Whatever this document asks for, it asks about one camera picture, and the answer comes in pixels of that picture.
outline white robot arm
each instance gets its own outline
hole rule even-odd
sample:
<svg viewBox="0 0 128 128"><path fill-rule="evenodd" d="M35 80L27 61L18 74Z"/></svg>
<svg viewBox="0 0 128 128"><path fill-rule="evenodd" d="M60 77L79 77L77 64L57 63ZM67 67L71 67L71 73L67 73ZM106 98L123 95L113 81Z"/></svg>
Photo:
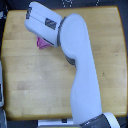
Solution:
<svg viewBox="0 0 128 128"><path fill-rule="evenodd" d="M45 6L31 2L25 27L54 47L61 45L66 59L76 66L70 95L74 124L86 128L106 120L109 127L120 128L113 114L102 114L99 84L84 19L78 14L71 14L62 20L60 15Z"/></svg>

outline wooden surface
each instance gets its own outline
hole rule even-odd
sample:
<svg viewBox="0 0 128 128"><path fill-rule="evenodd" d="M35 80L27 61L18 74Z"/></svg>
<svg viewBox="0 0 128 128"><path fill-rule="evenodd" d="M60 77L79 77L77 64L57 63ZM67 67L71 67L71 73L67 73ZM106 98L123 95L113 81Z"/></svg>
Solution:
<svg viewBox="0 0 128 128"><path fill-rule="evenodd" d="M63 17L78 13L89 31L103 112L127 113L127 60L122 25L116 7L56 10ZM36 36L24 27L26 11L7 16L1 61L8 119L71 117L70 90L75 67L61 48L39 50Z"/></svg>

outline pink object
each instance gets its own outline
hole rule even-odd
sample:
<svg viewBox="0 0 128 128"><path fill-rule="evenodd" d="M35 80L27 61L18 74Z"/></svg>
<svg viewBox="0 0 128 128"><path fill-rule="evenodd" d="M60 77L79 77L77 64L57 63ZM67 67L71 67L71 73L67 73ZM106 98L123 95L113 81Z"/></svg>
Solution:
<svg viewBox="0 0 128 128"><path fill-rule="evenodd" d="M50 47L51 45L49 43L47 43L47 41L37 37L37 47L39 47L39 49L44 49L47 47Z"/></svg>

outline wooden table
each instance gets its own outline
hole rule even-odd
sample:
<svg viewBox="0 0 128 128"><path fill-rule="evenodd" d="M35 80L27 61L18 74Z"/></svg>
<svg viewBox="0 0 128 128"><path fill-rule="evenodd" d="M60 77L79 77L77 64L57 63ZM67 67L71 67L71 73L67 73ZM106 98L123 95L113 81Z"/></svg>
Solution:
<svg viewBox="0 0 128 128"><path fill-rule="evenodd" d="M55 10L85 19L96 65L103 112L127 113L127 59L117 7ZM11 120L70 118L75 67L61 48L39 50L36 36L24 27L26 11L10 11L3 36L5 111Z"/></svg>

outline floor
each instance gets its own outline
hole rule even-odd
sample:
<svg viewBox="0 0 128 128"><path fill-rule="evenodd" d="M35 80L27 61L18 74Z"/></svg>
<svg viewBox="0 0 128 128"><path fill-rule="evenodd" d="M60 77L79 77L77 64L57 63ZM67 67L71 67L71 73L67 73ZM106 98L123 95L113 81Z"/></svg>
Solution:
<svg viewBox="0 0 128 128"><path fill-rule="evenodd" d="M74 7L83 7L83 6L95 6L95 4L89 4L89 2L86 2L85 0L78 1L74 0ZM121 20L123 23L123 29L125 34L125 40L126 40L126 47L128 49L128 0L109 0L109 2L106 2L105 0L100 0L98 3L98 6L105 6L105 5L117 5L119 8L119 12L121 15ZM2 42L2 32L4 26L4 20L0 20L0 44ZM117 118L121 128L127 128L127 121L128 117L120 117ZM37 127L37 121L8 121L8 128L36 128Z"/></svg>

